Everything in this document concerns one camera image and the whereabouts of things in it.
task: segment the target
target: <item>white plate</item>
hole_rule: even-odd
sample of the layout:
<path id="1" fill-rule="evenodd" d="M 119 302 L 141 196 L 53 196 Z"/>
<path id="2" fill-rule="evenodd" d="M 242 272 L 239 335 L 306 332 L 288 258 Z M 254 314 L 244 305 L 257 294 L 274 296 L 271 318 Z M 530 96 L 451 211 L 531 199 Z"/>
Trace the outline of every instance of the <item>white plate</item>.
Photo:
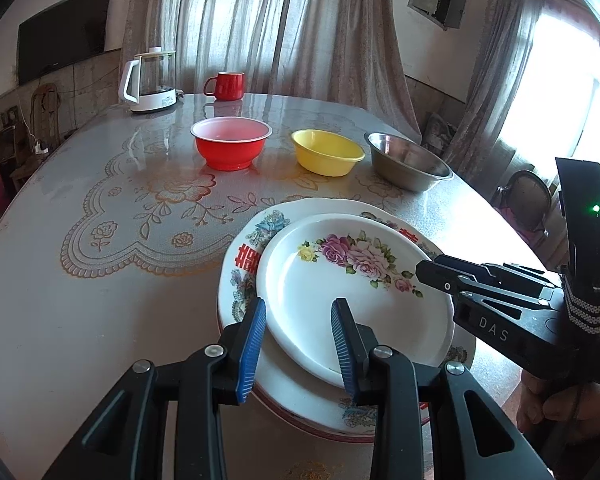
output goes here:
<path id="1" fill-rule="evenodd" d="M 218 287 L 218 323 L 242 320 L 244 309 L 256 295 L 258 259 L 269 241 L 292 222 L 324 213 L 344 213 L 371 218 L 399 231 L 434 258 L 440 249 L 406 222 L 355 200 L 305 198 L 274 205 L 257 213 L 231 243 L 222 262 Z M 445 358 L 471 367 L 475 337 L 456 326 Z M 312 376 L 291 359 L 269 331 L 265 332 L 253 389 L 258 399 L 284 421 L 308 433 L 340 442 L 371 443 L 376 409 L 351 405 L 342 389 Z"/>
<path id="2" fill-rule="evenodd" d="M 349 214 L 309 216 L 282 229 L 258 266 L 256 290 L 278 344 L 319 379 L 343 388 L 331 303 L 345 298 L 357 322 L 412 361 L 438 366 L 453 337 L 448 294 L 421 284 L 429 257 L 384 224 Z"/>

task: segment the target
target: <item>hand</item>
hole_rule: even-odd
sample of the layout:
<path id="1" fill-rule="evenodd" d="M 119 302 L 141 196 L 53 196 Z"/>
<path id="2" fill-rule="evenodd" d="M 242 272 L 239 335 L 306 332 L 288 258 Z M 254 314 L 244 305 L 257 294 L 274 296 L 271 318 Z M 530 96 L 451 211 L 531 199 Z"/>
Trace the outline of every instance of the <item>hand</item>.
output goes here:
<path id="1" fill-rule="evenodd" d="M 544 404 L 538 395 L 546 388 L 546 381 L 523 371 L 520 377 L 522 393 L 516 421 L 518 429 L 525 433 L 534 424 L 539 424 L 545 418 L 549 420 L 568 420 L 576 398 L 577 386 L 549 397 Z M 577 422 L 567 441 L 576 444 L 600 435 L 600 384 L 589 383 L 584 387 L 580 397 L 580 406 L 576 414 Z"/>

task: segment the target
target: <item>pink rose pattern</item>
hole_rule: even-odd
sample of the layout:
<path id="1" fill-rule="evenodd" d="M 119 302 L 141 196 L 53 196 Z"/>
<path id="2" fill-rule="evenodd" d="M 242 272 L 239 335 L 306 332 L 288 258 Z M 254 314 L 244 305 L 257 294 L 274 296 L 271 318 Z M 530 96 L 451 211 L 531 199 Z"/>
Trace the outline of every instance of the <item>pink rose pattern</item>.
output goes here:
<path id="1" fill-rule="evenodd" d="M 408 270 L 398 272 L 391 249 L 378 238 L 367 238 L 364 231 L 360 231 L 356 238 L 330 234 L 313 244 L 305 241 L 300 247 L 315 251 L 316 257 L 311 261 L 317 261 L 317 254 L 320 253 L 328 262 L 343 267 L 347 274 L 361 274 L 369 278 L 373 288 L 379 285 L 389 287 L 393 283 L 400 292 L 412 292 L 422 298 L 422 292 L 410 282 L 413 273 Z"/>

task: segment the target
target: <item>plate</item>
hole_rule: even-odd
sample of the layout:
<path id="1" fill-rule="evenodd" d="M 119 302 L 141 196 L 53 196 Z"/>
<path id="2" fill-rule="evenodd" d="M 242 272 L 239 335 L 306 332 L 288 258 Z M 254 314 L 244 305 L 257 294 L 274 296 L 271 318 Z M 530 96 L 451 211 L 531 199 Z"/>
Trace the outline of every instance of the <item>plate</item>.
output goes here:
<path id="1" fill-rule="evenodd" d="M 349 214 L 309 216 L 285 227 L 262 253 L 256 290 L 282 349 L 319 379 L 343 388 L 331 332 L 331 303 L 414 362 L 438 366 L 453 337 L 448 294 L 421 284 L 429 257 L 391 227 Z"/>
<path id="2" fill-rule="evenodd" d="M 361 216 L 387 225 L 413 241 L 434 258 L 440 249 L 406 222 L 385 211 L 355 200 L 305 198 L 281 203 L 257 213 L 234 238 L 222 262 L 218 286 L 218 323 L 225 326 L 242 320 L 244 309 L 256 295 L 255 277 L 262 251 L 271 239 L 292 222 L 324 213 Z M 475 337 L 455 327 L 445 360 L 471 367 Z M 265 332 L 256 369 L 253 393 L 285 422 L 315 436 L 339 442 L 371 443 L 377 410 L 352 406 L 342 389 L 325 383 L 299 367 L 282 351 L 269 331 Z"/>

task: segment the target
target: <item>table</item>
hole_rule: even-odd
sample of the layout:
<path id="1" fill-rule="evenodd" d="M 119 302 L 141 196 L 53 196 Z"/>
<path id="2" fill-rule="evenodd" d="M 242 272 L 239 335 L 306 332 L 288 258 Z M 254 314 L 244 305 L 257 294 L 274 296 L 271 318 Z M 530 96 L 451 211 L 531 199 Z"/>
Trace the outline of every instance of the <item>table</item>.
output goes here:
<path id="1" fill-rule="evenodd" d="M 190 125 L 223 114 L 272 126 L 247 170 L 211 170 L 194 147 Z M 343 178 L 307 173 L 288 136 L 301 128 L 340 132 L 367 157 Z M 457 176 L 425 194 L 378 178 L 367 131 L 395 132 L 345 105 L 257 94 L 215 104 L 187 95 L 150 115 L 115 105 L 62 145 L 0 221 L 0 455 L 16 478 L 39 479 L 134 361 L 174 362 L 216 341 L 224 250 L 255 212 L 281 200 L 362 200 L 410 222 L 445 253 L 542 268 Z M 500 404 L 519 377 L 479 341 L 472 371 Z M 223 407 L 222 418 L 229 478 L 368 478 L 370 445 L 304 434 L 253 398 Z M 165 457 L 170 478 L 172 442 Z"/>

